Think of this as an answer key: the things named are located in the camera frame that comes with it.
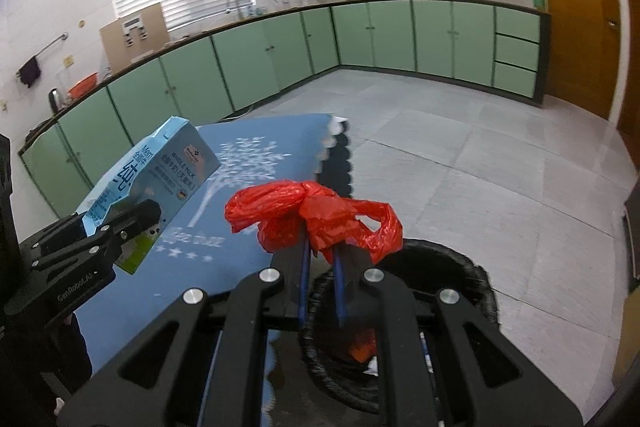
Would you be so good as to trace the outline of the blue milk carton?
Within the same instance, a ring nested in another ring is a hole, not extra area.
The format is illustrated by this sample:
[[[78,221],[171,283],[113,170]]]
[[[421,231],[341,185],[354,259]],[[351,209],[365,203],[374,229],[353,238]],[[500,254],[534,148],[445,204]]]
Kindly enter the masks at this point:
[[[170,221],[219,167],[220,161],[198,128],[186,118],[172,116],[116,161],[76,212],[92,235],[147,199],[160,206],[160,217],[140,233],[129,234],[115,261],[132,274]]]

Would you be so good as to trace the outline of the red plastic bag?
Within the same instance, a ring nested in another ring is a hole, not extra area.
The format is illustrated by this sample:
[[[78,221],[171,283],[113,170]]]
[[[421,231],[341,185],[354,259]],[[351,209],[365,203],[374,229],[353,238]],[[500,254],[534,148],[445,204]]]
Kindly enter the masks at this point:
[[[242,188],[224,206],[224,219],[234,233],[256,225],[269,254],[295,245],[299,234],[329,262],[341,243],[367,251],[372,262],[402,247],[402,225],[390,204],[343,197],[314,181]]]

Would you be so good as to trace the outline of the black trash bin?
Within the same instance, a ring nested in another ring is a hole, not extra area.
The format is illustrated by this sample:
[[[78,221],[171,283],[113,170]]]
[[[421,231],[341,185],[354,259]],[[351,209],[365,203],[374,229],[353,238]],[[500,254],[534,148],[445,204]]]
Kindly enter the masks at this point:
[[[463,309],[497,324],[488,273],[426,239],[404,239],[399,251],[378,261],[345,247],[334,261],[311,285],[298,335],[311,381],[358,411],[398,423],[406,407],[434,423],[437,401],[420,323],[431,319],[434,329],[446,329],[438,295],[450,289]]]

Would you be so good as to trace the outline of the green lower kitchen cabinets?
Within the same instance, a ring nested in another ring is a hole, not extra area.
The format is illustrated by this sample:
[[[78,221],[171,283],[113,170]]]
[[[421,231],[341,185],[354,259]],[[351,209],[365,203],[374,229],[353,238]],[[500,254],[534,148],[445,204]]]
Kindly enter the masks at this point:
[[[58,216],[172,116],[213,124],[339,68],[413,75],[538,105],[551,17],[473,0],[359,0],[277,12],[151,53],[32,132],[20,159]]]

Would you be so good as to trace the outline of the dark blue tree mat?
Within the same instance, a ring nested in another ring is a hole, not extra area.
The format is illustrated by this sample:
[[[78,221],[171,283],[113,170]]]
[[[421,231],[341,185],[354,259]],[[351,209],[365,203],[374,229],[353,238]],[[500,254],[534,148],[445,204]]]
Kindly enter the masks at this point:
[[[222,294],[247,275],[269,267],[273,254],[259,244],[256,225],[234,233],[224,219],[224,206],[237,191],[291,180],[314,181],[347,195],[347,128],[344,118],[329,114],[201,127],[198,132],[220,167],[170,221],[137,271],[118,270],[115,280],[78,310],[96,373],[188,289]],[[269,335],[258,426],[269,424],[273,399],[267,381],[274,362]]]

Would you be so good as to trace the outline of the metal kettle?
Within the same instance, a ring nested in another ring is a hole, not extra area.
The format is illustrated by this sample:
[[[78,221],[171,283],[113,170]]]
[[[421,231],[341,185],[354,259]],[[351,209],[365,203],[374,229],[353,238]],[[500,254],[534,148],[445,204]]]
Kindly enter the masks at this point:
[[[64,101],[58,89],[52,89],[49,91],[48,102],[53,115],[60,113],[64,107]]]

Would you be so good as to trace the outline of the red basin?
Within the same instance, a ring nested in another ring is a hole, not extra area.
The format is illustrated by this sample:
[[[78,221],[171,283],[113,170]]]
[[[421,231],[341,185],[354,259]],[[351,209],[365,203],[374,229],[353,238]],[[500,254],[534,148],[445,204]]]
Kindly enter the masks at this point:
[[[90,93],[98,84],[98,74],[94,72],[93,74],[85,77],[84,79],[76,82],[73,87],[68,89],[68,96],[71,100],[77,101],[83,98],[85,95]]]

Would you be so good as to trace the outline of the dark hanging towel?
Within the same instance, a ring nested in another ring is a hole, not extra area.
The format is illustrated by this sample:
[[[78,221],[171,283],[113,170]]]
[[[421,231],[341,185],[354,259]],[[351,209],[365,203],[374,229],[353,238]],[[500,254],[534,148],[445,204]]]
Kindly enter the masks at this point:
[[[35,55],[29,58],[17,72],[18,80],[27,88],[31,88],[40,77],[41,68]]]

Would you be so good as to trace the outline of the cardboard box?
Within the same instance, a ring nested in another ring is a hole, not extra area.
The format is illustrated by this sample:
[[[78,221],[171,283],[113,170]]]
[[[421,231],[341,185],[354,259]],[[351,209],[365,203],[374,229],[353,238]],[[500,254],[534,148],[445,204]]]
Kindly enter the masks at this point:
[[[160,3],[119,17],[102,27],[100,36],[112,74],[160,52],[170,41]]]

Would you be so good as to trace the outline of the sink faucet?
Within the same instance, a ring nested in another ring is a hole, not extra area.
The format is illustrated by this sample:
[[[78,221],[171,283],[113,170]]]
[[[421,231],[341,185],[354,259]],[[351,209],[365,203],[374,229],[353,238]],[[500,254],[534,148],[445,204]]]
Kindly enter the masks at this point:
[[[226,13],[234,13],[238,20],[244,20],[240,0],[226,0]]]

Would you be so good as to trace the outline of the wooden door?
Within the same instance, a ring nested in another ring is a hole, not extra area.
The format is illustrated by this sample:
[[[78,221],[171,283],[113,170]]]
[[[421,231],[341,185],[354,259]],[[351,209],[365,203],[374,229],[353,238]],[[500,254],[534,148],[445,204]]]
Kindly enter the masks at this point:
[[[551,15],[546,92],[604,119],[620,61],[620,0],[547,0]]]

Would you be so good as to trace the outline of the wall towel rail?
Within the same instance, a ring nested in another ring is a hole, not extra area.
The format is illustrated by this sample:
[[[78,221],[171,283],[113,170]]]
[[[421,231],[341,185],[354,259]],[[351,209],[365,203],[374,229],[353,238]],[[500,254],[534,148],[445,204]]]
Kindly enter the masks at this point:
[[[55,44],[57,44],[58,42],[62,42],[68,39],[68,36],[70,34],[68,33],[68,31],[64,31],[61,35],[57,36],[56,38],[54,38],[52,41],[50,41],[46,46],[44,46],[41,50],[39,50],[34,57],[38,57],[39,55],[43,54],[44,52],[46,52],[48,49],[52,48],[52,46],[54,46]],[[19,69],[16,71],[15,76],[16,78],[20,79],[21,78],[21,69],[26,65],[26,63]]]

